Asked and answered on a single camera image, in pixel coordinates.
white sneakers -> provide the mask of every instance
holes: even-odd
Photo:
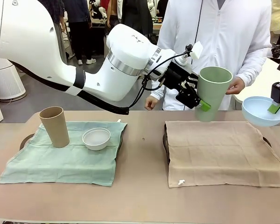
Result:
[[[90,59],[90,60],[87,59],[86,64],[93,64],[93,63],[95,63],[95,62],[97,62],[96,59],[93,59],[93,58]]]
[[[95,62],[97,62],[96,59],[93,59],[93,58],[92,59],[87,59],[86,64],[93,64]],[[83,65],[82,60],[78,60],[78,65]]]

blue bowl with green gripper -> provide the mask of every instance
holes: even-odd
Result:
[[[280,109],[276,114],[268,111],[273,100],[268,97],[249,97],[243,101],[245,119],[256,126],[270,127],[280,123]]]

white bowl on green towel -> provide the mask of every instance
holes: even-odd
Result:
[[[105,128],[93,128],[84,133],[82,141],[90,150],[98,151],[108,146],[111,133]]]

floor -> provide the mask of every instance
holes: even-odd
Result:
[[[104,58],[98,56],[96,59],[97,62],[95,64],[84,64],[84,70],[90,73],[96,73],[103,64]],[[78,66],[76,58],[70,59],[68,64]],[[50,106],[60,106],[64,110],[101,110],[79,97],[52,89],[26,74],[21,76],[21,79],[26,89],[27,96],[15,102],[0,103],[0,108],[4,117],[2,123],[25,123],[34,113]],[[129,106],[134,101],[140,87],[141,80],[135,83],[123,100],[111,103],[117,106]],[[131,110],[144,110],[144,102],[148,95],[149,92],[145,91],[142,98]],[[162,103],[159,103],[156,109],[160,110],[161,104]]]

tan cup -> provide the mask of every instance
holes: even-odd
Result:
[[[59,106],[46,108],[40,112],[39,117],[55,148],[63,148],[69,144],[63,108]]]

